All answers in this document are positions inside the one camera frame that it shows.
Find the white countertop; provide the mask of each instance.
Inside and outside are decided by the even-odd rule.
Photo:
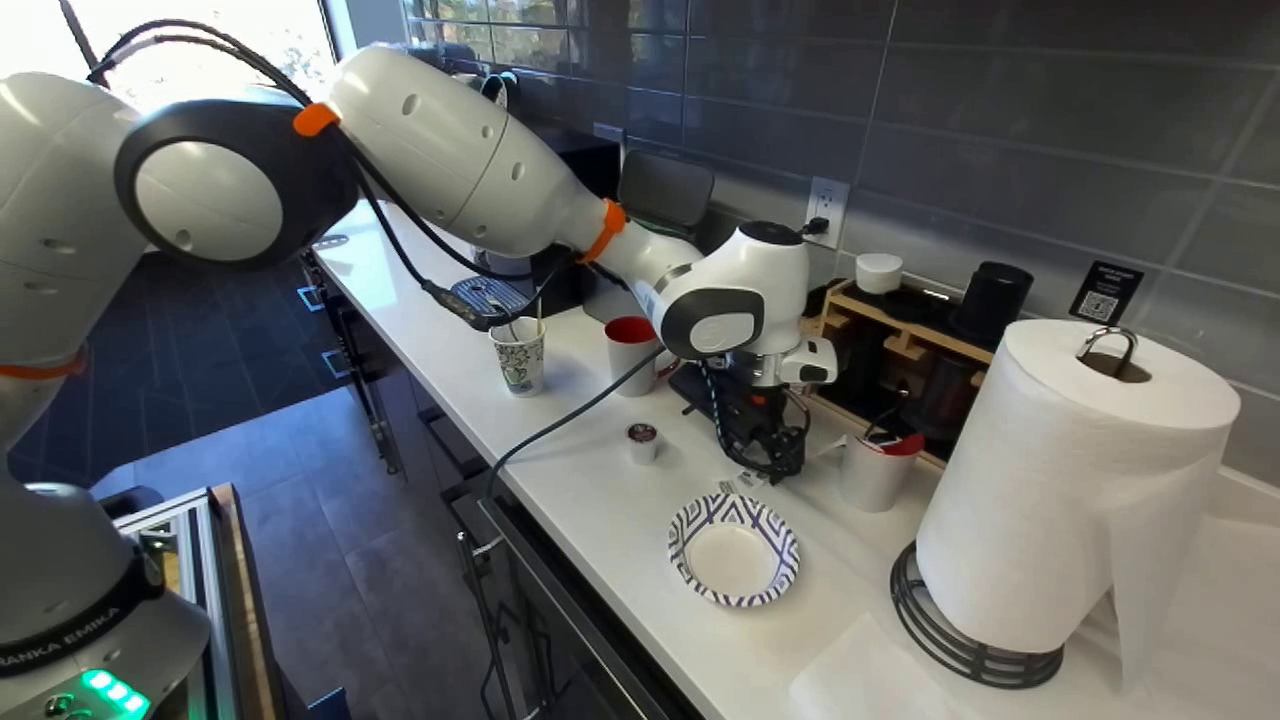
[[[408,278],[367,213],[336,231],[343,238],[316,248],[324,272],[489,459],[603,386],[610,356],[594,315],[543,318],[547,386],[514,397],[489,334],[439,310]],[[436,284],[469,276],[408,225],[403,235]],[[504,478],[704,717],[1277,717],[1280,511],[1262,506],[1262,490],[1242,485],[1220,498],[1251,511],[1247,519],[1199,524],[1171,622],[1140,687],[1121,691],[1106,633],[1106,639],[1077,633],[1056,681],[996,691],[935,669],[887,605],[887,567],[922,524],[927,477],[914,477],[892,511],[858,511],[831,454],[807,459],[806,477],[777,489],[740,485],[711,428],[682,406],[668,386],[611,397],[526,448]],[[627,459],[632,419],[660,428],[657,465]],[[668,564],[674,514],[719,478],[737,478],[799,537],[806,572],[768,607],[716,607]]]

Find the paper towel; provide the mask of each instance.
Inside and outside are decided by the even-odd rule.
[[[1079,363],[1098,323],[1005,333],[915,549],[942,610],[972,639],[1054,653],[1112,589],[1121,669],[1148,662],[1242,397],[1136,338],[1144,382]]]

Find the gray tile wall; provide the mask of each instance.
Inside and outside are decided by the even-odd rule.
[[[853,182],[841,252],[887,248],[965,289],[1038,272],[1065,315],[1094,259],[1148,272],[1128,323],[1246,397],[1230,459],[1280,485],[1277,0],[469,0],[526,117],[619,122],[724,170],[729,213],[796,225]]]

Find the floor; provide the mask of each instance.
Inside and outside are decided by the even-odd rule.
[[[336,386],[322,363],[327,318],[300,284],[300,264],[145,257],[86,338],[87,372],[14,448],[14,472],[87,489],[123,459]]]
[[[390,411],[412,411],[412,390],[385,397]],[[458,468],[429,435],[401,450],[393,477],[358,397],[336,386],[123,465],[96,490],[237,485],[297,691],[349,687],[358,720],[474,720],[489,653],[436,498]]]

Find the wall outlet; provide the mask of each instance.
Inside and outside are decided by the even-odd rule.
[[[811,242],[838,248],[841,242],[841,225],[845,225],[845,203],[849,203],[849,182],[831,181],[831,176],[816,176],[807,182],[807,206],[806,221],[825,214],[829,226],[825,231],[807,231]]]

